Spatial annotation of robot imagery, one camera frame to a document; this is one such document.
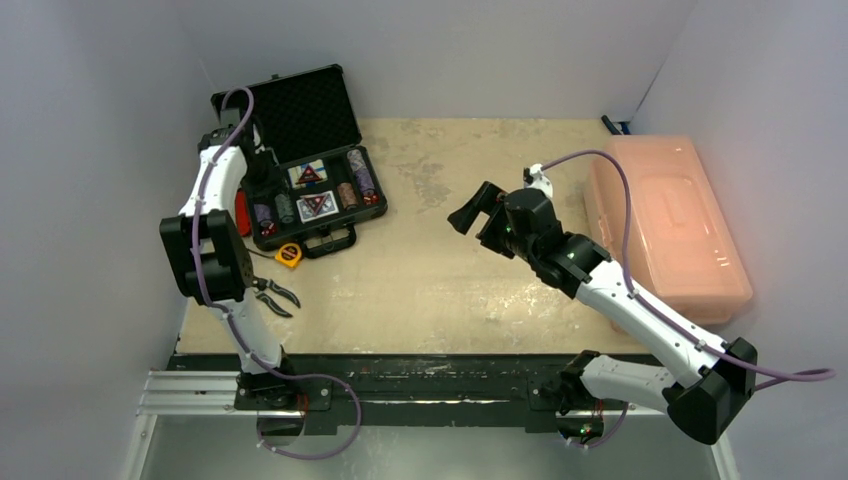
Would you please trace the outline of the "black poker set case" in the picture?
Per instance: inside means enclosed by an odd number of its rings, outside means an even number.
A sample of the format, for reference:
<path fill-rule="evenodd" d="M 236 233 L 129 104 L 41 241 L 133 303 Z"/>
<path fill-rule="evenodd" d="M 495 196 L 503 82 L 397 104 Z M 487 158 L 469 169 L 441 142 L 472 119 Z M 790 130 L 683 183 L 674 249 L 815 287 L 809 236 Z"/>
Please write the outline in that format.
<path fill-rule="evenodd" d="M 384 215 L 387 197 L 378 180 L 348 94 L 343 69 L 338 64 L 287 77 L 271 79 L 250 86 L 251 99 L 242 93 L 232 96 L 225 92 L 214 94 L 211 105 L 222 108 L 253 110 L 251 120 L 260 139 L 273 149 L 278 175 L 274 184 L 255 195 L 247 195 L 250 204 L 253 240 L 257 248 L 276 251 L 286 243 L 296 242 L 309 259 L 317 259 L 352 247 L 357 240 L 356 226 Z M 347 152 L 359 149 L 374 181 L 380 201 L 365 205 Z M 322 159 L 328 180 L 313 187 L 294 189 L 287 168 L 296 164 Z M 359 205 L 343 210 L 337 185 L 352 184 Z M 296 200 L 303 195 L 332 191 L 340 212 L 312 222 L 302 223 Z M 292 201 L 296 220 L 289 225 L 280 223 L 275 196 L 286 194 Z M 272 209 L 274 223 L 261 228 L 253 205 L 261 203 Z"/>

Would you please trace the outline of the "brown poker chip stack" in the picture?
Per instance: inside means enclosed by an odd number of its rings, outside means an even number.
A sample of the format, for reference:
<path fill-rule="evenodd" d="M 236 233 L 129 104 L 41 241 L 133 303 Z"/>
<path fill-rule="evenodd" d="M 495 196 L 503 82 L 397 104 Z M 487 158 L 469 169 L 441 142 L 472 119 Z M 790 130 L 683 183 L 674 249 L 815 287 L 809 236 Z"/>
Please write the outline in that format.
<path fill-rule="evenodd" d="M 337 191 L 343 210 L 351 210 L 358 207 L 358 197 L 351 183 L 343 182 L 338 184 Z"/>

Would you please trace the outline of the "blue orange chip stack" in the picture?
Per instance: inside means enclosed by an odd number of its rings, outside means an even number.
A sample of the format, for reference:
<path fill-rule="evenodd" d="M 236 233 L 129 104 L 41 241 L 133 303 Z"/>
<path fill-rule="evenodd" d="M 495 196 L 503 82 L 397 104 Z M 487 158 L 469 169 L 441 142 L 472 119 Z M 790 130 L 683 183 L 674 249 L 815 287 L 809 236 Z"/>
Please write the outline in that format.
<path fill-rule="evenodd" d="M 367 168 L 362 152 L 359 149 L 352 149 L 346 154 L 348 163 L 353 172 L 364 170 Z"/>

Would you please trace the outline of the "grey poker chip stack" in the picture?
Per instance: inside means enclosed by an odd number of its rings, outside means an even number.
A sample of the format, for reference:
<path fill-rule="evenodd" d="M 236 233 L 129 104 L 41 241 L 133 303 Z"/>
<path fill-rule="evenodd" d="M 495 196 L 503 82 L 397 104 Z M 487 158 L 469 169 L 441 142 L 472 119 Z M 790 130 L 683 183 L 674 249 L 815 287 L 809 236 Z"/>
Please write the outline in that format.
<path fill-rule="evenodd" d="M 294 206 L 291 199 L 286 194 L 281 193 L 276 195 L 275 205 L 281 224 L 289 225 L 296 220 Z"/>

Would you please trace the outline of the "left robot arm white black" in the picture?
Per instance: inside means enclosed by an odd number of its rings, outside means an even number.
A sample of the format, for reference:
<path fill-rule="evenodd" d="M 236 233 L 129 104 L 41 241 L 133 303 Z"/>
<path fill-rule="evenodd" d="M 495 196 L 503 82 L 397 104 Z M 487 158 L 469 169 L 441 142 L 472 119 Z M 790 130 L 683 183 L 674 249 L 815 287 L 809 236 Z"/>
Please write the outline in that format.
<path fill-rule="evenodd" d="M 200 166 L 188 200 L 159 225 L 172 274 L 180 293 L 212 312 L 236 346 L 238 400 L 287 408 L 301 390 L 252 293 L 253 263 L 233 219 L 252 141 L 235 126 L 221 127 L 204 135 L 198 150 Z"/>

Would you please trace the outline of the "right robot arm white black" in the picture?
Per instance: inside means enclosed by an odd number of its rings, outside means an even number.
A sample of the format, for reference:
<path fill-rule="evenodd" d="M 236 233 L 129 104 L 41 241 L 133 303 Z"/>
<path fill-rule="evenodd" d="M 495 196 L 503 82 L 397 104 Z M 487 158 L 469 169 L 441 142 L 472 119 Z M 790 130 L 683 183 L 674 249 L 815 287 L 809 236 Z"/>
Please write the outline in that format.
<path fill-rule="evenodd" d="M 668 415 L 691 439 L 713 445 L 755 390 L 745 364 L 757 360 L 753 345 L 727 342 L 638 289 L 609 252 L 583 234 L 567 232 L 552 201 L 540 190 L 507 193 L 485 182 L 448 221 L 466 234 L 478 215 L 488 219 L 480 244 L 524 260 L 545 285 L 612 320 L 646 346 L 657 365 L 625 362 L 585 350 L 538 387 L 555 398 L 560 413 L 602 400 L 636 404 Z"/>

